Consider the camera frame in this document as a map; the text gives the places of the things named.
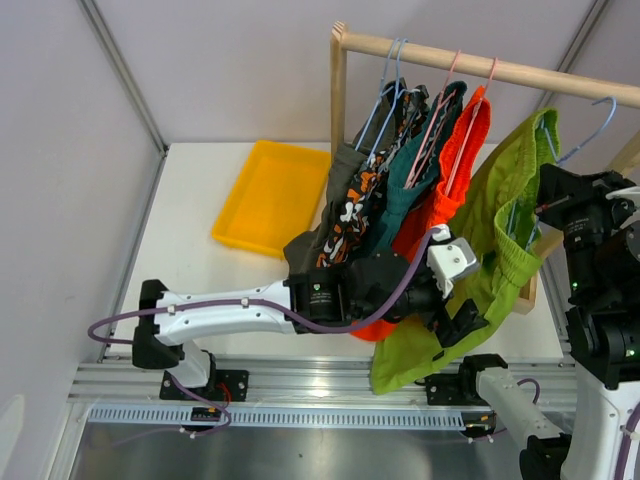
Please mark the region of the orange shorts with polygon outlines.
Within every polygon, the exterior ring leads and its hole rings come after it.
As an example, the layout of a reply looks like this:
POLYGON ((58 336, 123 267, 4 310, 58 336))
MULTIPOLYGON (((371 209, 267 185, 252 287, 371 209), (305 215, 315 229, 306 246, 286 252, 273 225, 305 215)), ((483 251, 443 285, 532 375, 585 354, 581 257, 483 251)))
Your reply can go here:
POLYGON ((448 223, 462 205, 490 121, 490 102, 485 97, 485 88, 480 86, 469 103, 463 103, 462 113, 440 153, 439 179, 413 204, 392 245, 376 254, 365 255, 362 248, 354 253, 356 260, 349 267, 351 285, 355 288, 352 299, 362 316, 371 315, 389 298, 426 231, 448 223))

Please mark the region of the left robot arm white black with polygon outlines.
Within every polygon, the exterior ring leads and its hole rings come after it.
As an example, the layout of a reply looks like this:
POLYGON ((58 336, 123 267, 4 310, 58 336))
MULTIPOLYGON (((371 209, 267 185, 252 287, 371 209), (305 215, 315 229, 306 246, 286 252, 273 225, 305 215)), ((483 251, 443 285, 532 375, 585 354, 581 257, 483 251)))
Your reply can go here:
POLYGON ((456 249, 432 247, 417 264, 387 250, 350 264, 316 269, 232 298, 200 295, 194 301, 144 281, 134 330, 135 367, 172 375, 172 384, 197 400, 216 390, 213 354, 196 345, 203 337, 239 333, 283 335, 354 333, 367 319, 399 323, 416 314, 440 346, 452 347, 487 326, 472 300, 455 314, 446 306, 453 284, 475 264, 456 249))

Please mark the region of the lime green shorts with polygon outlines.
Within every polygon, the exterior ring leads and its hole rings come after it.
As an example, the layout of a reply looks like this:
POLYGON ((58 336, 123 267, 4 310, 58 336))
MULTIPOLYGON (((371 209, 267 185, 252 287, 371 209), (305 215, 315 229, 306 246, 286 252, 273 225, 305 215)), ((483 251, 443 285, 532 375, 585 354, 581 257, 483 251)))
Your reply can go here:
POLYGON ((443 347, 418 316, 412 315, 375 347, 370 372, 372 390, 388 394, 439 372, 488 340, 512 312, 521 289, 542 264, 533 248, 540 236, 534 210, 539 169, 561 150, 559 113, 544 108, 516 127, 473 175, 465 203, 449 223, 465 238, 480 267, 457 282, 447 311, 463 302, 476 304, 486 326, 456 345, 443 347))

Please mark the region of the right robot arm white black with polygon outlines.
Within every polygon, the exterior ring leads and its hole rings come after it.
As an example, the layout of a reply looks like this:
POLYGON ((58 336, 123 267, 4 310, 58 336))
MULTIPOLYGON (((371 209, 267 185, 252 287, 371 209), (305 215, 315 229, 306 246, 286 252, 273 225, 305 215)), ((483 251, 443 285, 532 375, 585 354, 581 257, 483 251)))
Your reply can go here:
POLYGON ((469 356, 456 382, 484 400, 519 448, 525 479, 631 479, 639 452, 639 188, 615 171, 540 169, 535 213, 562 231, 577 381, 572 433, 554 425, 498 355, 469 356))

